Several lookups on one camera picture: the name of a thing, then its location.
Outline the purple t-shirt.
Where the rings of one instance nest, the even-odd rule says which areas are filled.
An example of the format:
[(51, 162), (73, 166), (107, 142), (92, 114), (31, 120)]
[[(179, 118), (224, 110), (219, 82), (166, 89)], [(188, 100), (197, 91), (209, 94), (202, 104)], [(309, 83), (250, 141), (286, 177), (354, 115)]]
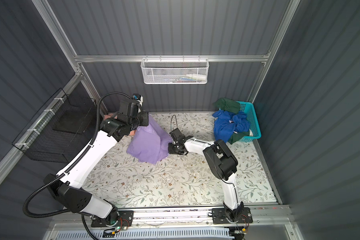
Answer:
[(127, 148), (127, 153), (140, 162), (156, 164), (169, 156), (170, 135), (149, 115), (149, 125), (138, 127)]

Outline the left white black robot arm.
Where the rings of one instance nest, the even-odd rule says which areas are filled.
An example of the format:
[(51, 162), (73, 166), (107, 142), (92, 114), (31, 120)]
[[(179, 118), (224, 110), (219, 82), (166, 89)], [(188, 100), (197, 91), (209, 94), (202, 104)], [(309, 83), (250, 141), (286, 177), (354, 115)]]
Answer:
[(107, 119), (100, 118), (96, 137), (58, 174), (64, 176), (48, 187), (55, 200), (72, 213), (88, 214), (113, 226), (118, 221), (118, 209), (85, 191), (87, 177), (103, 156), (124, 136), (139, 126), (148, 126), (148, 113), (143, 111), (143, 97), (134, 95), (120, 102), (120, 109)]

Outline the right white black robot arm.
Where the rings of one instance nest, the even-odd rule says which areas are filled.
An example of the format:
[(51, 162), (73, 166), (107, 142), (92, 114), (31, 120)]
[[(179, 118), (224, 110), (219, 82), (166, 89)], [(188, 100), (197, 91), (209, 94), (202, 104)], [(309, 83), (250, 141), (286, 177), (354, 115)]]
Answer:
[(237, 188), (238, 160), (222, 140), (206, 142), (193, 136), (185, 136), (176, 128), (170, 132), (172, 142), (168, 144), (171, 155), (185, 156), (188, 153), (202, 155), (207, 160), (212, 174), (221, 181), (224, 193), (224, 209), (227, 220), (236, 223), (242, 215), (244, 203)]

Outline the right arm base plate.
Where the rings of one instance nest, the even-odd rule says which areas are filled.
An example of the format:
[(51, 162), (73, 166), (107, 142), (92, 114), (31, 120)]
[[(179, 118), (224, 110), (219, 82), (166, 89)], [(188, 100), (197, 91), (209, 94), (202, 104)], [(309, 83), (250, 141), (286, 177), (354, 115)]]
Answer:
[(219, 224), (252, 224), (253, 217), (250, 208), (242, 208), (231, 211), (225, 208), (213, 208), (208, 216), (213, 219), (215, 225)]

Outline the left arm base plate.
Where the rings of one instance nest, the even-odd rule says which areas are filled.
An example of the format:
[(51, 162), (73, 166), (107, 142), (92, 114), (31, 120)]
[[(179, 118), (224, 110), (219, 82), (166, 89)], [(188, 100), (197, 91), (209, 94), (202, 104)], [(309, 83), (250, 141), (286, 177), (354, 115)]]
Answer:
[(92, 216), (91, 227), (130, 227), (133, 222), (134, 213), (134, 211), (111, 211), (105, 219)]

